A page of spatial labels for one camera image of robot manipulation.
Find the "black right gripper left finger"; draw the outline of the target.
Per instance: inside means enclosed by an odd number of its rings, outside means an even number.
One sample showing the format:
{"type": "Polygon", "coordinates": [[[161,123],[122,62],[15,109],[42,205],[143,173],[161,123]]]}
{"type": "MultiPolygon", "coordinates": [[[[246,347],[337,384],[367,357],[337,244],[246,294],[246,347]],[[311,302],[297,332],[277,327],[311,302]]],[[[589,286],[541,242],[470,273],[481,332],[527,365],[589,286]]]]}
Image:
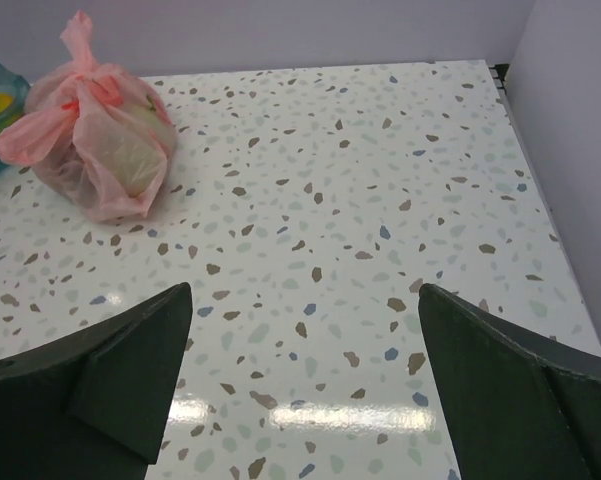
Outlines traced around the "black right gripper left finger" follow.
{"type": "Polygon", "coordinates": [[[193,315],[188,283],[0,359],[0,479],[142,479],[193,315]]]}

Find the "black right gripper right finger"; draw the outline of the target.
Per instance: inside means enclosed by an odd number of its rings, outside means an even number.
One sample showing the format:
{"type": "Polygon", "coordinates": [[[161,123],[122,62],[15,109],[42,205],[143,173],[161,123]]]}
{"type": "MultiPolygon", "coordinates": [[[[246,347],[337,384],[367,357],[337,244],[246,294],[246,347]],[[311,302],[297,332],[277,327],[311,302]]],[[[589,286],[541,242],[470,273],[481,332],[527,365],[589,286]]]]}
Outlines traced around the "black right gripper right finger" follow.
{"type": "Polygon", "coordinates": [[[418,313],[464,479],[601,479],[601,357],[425,284],[418,313]]]}

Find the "pink plastic bag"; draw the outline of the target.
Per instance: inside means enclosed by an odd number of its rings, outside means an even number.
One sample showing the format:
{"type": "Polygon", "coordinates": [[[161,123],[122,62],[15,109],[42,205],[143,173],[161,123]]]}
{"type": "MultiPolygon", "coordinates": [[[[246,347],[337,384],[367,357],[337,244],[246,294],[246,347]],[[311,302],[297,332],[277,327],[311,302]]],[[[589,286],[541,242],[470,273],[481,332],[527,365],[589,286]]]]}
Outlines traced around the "pink plastic bag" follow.
{"type": "Polygon", "coordinates": [[[0,133],[0,160],[29,167],[94,222],[147,216],[176,149],[158,93],[91,50],[93,23],[71,18],[61,39],[70,62],[39,79],[24,116],[0,133]]]}

